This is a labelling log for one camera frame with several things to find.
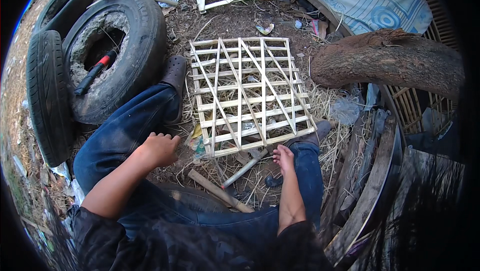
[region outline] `metal pipe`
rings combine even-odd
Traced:
[[[252,160],[250,160],[245,166],[243,166],[243,168],[241,168],[240,170],[238,170],[238,172],[236,172],[235,174],[233,174],[230,178],[228,178],[227,180],[225,180],[225,182],[222,184],[222,189],[225,189],[226,187],[230,186],[231,184],[233,184],[234,181],[236,181],[237,179],[239,179],[243,174],[245,174],[245,172],[247,172],[248,170],[250,170],[250,168],[252,168],[256,163],[258,163],[259,160],[261,160],[264,156],[266,156],[266,154],[268,153],[268,150],[267,149],[263,149],[263,151],[260,153],[260,156],[258,158],[253,158]]]

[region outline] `tree trunk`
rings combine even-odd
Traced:
[[[310,70],[315,83],[330,88],[371,82],[426,90],[453,101],[465,79],[459,52],[402,29],[381,29],[321,46]]]

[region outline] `blue jeans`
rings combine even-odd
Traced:
[[[102,178],[120,166],[150,132],[176,118],[179,97],[169,84],[160,83],[121,106],[87,140],[75,157],[73,171],[85,195]],[[295,170],[307,218],[320,225],[323,182],[318,147],[297,142],[291,145]],[[207,213],[191,210],[144,179],[135,189],[118,220],[130,238],[148,220],[194,226],[212,226],[236,236],[252,247],[265,247],[279,228],[279,209],[253,213]]]

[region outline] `old tire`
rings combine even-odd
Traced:
[[[55,30],[65,38],[93,0],[50,0],[38,16],[32,34]]]
[[[177,184],[168,183],[157,184],[157,187],[191,210],[205,213],[231,213],[223,202],[192,187],[181,187]]]
[[[72,154],[72,121],[62,60],[62,39],[57,31],[33,35],[28,48],[27,99],[38,146],[50,167]]]
[[[77,96],[73,93],[76,84],[72,79],[72,49],[77,47],[75,42],[90,21],[98,16],[107,18],[109,14],[126,16],[124,18],[129,22],[129,32],[125,33],[124,39],[128,37],[128,43],[121,45],[114,64],[116,67],[110,68],[113,71],[109,77],[104,81],[97,78],[97,82],[93,82],[86,94]],[[119,107],[152,83],[158,82],[162,76],[166,40],[165,18],[154,0],[102,0],[89,8],[63,41],[63,62],[74,120],[86,124],[102,124]]]

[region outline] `tool handle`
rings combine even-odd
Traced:
[[[102,70],[105,66],[108,66],[109,62],[114,62],[117,59],[117,52],[110,50],[105,54],[105,56],[88,72],[87,76],[81,80],[78,86],[75,88],[73,93],[75,95],[84,95],[88,87],[93,83],[95,77],[97,77],[100,70]]]
[[[225,193],[222,189],[218,186],[212,184],[207,178],[203,177],[199,172],[195,171],[195,169],[191,169],[188,173],[188,177],[196,181],[202,187],[207,189],[213,195],[217,196],[221,200],[225,201],[232,207],[236,208],[240,212],[243,213],[253,213],[255,210],[245,204],[243,202],[238,201],[234,197],[230,196],[229,194]]]
[[[85,76],[85,78],[83,78],[82,81],[78,84],[77,88],[75,88],[73,93],[79,96],[85,94],[88,90],[88,87],[90,87],[93,80],[95,79],[95,77],[97,77],[98,73],[100,72],[100,70],[103,69],[103,67],[104,64],[102,63],[96,64],[95,67],[93,67],[93,69],[88,72],[87,76]]]

